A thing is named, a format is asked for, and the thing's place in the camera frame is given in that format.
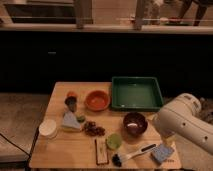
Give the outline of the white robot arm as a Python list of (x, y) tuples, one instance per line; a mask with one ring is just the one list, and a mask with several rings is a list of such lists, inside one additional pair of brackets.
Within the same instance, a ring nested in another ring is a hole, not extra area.
[(182, 93), (162, 106), (152, 123), (162, 137), (179, 134), (213, 155), (213, 125), (197, 118), (200, 112), (200, 101), (192, 94)]

